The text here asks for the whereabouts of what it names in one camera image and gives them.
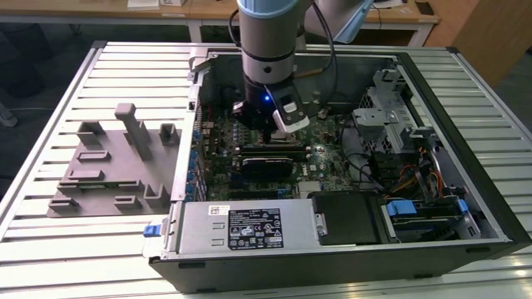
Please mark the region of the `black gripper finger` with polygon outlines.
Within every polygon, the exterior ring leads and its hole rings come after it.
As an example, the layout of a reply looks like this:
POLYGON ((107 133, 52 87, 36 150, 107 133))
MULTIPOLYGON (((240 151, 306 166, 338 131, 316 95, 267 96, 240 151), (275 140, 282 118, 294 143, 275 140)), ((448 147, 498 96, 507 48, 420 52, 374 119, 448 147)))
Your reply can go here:
POLYGON ((234 118, 251 130, 262 133, 263 141, 271 141, 271 124, 259 109, 248 102, 242 101, 234 103, 234 118))

